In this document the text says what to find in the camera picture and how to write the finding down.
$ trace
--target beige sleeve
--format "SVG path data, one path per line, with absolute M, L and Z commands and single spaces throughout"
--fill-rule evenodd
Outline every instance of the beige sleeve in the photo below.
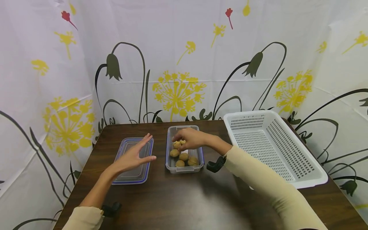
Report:
M 235 146 L 225 156 L 230 172 L 271 200 L 286 230 L 327 229 L 304 196 L 267 165 Z
M 103 211 L 95 207 L 76 207 L 63 230 L 97 230 L 103 221 Z

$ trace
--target brown table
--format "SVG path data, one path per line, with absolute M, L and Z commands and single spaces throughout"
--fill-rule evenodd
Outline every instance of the brown table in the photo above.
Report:
M 100 176 L 114 162 L 121 141 L 154 138 L 153 154 L 146 183 L 112 186 L 105 204 L 118 201 L 123 206 L 115 218 L 105 218 L 101 229 L 282 229 L 267 201 L 225 168 L 212 173 L 171 174 L 165 167 L 167 129 L 172 125 L 197 125 L 201 131 L 220 136 L 230 143 L 223 121 L 123 124 L 105 127 L 54 229 L 62 229 Z M 218 154 L 203 148 L 205 164 Z M 301 189 L 328 229 L 368 229 L 350 202 L 331 178 L 324 185 Z

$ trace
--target left hand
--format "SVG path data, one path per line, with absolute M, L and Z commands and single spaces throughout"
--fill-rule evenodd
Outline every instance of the left hand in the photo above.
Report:
M 115 161 L 111 167 L 117 173 L 123 173 L 138 167 L 141 164 L 152 162 L 156 160 L 156 156 L 147 156 L 145 158 L 139 158 L 139 152 L 146 145 L 149 140 L 151 140 L 152 135 L 149 133 L 132 148 L 130 148 L 126 153 L 124 153 L 117 161 Z

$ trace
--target white plastic basket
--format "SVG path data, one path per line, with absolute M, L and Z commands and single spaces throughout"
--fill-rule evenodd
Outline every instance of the white plastic basket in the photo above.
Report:
M 308 188 L 328 181 L 322 166 L 274 111 L 229 113 L 224 122 L 233 145 L 268 165 L 294 187 Z

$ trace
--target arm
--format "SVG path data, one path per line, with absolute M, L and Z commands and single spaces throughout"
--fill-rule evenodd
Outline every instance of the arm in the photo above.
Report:
M 181 138 L 186 140 L 183 149 L 195 149 L 205 145 L 226 157 L 224 166 L 230 172 L 270 199 L 285 229 L 327 229 L 297 189 L 242 149 L 228 144 L 218 136 L 193 129 L 179 131 L 173 141 Z
M 151 138 L 152 136 L 147 134 L 138 144 L 103 171 L 79 207 L 73 210 L 63 230 L 95 230 L 100 228 L 103 221 L 101 207 L 113 180 L 123 172 L 156 160 L 156 156 L 139 158 L 140 150 Z

